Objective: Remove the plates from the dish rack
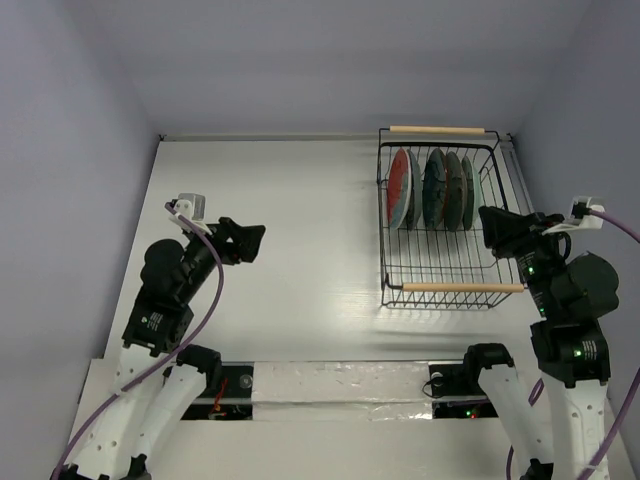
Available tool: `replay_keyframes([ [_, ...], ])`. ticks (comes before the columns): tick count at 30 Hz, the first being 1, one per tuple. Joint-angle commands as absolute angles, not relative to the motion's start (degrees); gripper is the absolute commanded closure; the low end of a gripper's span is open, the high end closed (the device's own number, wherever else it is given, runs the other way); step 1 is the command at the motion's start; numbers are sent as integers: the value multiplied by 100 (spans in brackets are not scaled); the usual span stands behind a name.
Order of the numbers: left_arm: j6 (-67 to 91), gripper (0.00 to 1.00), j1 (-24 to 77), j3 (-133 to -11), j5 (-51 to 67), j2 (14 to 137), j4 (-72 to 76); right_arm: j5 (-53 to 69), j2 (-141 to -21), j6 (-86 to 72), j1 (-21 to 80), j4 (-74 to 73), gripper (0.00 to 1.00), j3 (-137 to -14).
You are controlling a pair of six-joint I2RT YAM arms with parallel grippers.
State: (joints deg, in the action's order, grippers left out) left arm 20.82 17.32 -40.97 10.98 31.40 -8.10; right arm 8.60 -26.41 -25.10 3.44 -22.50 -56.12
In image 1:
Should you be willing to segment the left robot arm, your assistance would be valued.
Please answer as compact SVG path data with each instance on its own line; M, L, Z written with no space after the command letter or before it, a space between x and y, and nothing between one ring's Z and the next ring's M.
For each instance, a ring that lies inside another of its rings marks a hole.
M200 330L190 326L190 302L212 272L253 262L266 228L174 218L189 242L163 239L146 250L111 394L69 441L55 479L151 478L193 401L225 386L220 353L193 342Z

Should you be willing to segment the grey reindeer plate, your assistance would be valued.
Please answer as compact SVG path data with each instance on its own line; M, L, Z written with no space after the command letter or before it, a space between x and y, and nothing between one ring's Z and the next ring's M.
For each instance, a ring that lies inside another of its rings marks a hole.
M466 178L462 164L453 151L446 154L448 167L447 180L447 206L444 216L445 227L448 231L456 231L460 228L466 206Z

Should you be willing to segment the dark teal glazed plate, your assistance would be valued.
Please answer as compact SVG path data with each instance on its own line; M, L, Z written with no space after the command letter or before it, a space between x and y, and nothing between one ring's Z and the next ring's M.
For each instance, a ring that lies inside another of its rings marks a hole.
M442 221L446 190L446 156L440 148L435 148L426 163L422 189L423 221L429 230L436 229Z

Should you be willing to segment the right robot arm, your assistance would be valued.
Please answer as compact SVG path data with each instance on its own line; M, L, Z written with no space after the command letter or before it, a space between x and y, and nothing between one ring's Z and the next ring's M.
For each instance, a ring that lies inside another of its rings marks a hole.
M513 259L540 315L531 344L550 407L545 426L521 384L515 361L499 343L468 348L462 384L483 392L508 436L522 479L606 479L604 409L611 376L599 320L619 305L618 275L605 259L571 258L559 214L479 210L485 246Z

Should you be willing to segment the red and teal plate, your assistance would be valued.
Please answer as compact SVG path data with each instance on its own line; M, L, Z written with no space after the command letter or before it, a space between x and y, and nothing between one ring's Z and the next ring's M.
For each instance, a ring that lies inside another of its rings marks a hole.
M387 184L387 220L391 229L398 229L409 210L411 195L411 162L404 148L393 158Z

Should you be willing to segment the mint green plate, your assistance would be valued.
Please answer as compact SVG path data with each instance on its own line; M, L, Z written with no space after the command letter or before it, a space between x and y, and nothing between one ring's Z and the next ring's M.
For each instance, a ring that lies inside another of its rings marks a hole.
M471 230L478 217L478 209L481 205L481 183L478 171L467 156L462 159L461 165L465 174L467 188L462 226L465 230Z

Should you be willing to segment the white blue floral plate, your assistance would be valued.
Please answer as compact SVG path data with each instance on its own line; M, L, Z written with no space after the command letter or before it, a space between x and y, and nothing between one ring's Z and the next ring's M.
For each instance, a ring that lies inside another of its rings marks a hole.
M408 158L411 165L412 180L410 205L406 214L406 226L408 230L415 230L422 216L422 179L417 157L411 150L408 151Z

